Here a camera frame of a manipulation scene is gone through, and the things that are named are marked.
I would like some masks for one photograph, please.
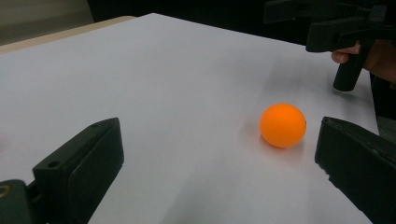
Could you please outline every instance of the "white paper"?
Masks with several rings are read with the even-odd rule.
[[[377,133],[368,74],[332,89],[330,53],[150,14],[0,56],[0,179],[96,121],[120,118],[125,163],[90,223],[370,223],[314,154],[324,116]],[[304,140],[260,138],[298,106]]]

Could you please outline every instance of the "human hand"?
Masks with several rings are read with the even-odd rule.
[[[359,43],[352,48],[338,49],[332,53],[332,60],[336,63],[346,63],[349,60],[348,54],[359,54],[360,51]],[[396,83],[396,48],[393,47],[392,42],[376,40],[363,68],[391,83]]]

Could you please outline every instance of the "screw hole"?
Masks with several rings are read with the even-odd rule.
[[[12,187],[10,185],[0,186],[0,198],[8,195],[12,191]]]
[[[57,167],[59,164],[61,164],[59,161],[52,161],[48,164],[49,168],[55,168]]]

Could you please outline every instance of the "ping pong ball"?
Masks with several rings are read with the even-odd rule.
[[[306,130],[304,114],[290,104],[268,107],[260,119],[262,137],[274,147],[292,147],[303,139]]]

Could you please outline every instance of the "finger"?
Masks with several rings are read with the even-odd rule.
[[[346,63],[349,60],[349,55],[340,51],[334,51],[332,53],[332,60],[336,63]]]
[[[361,45],[359,43],[357,43],[355,46],[353,46],[351,48],[338,49],[336,51],[342,52],[342,53],[359,54],[359,52],[361,52]]]

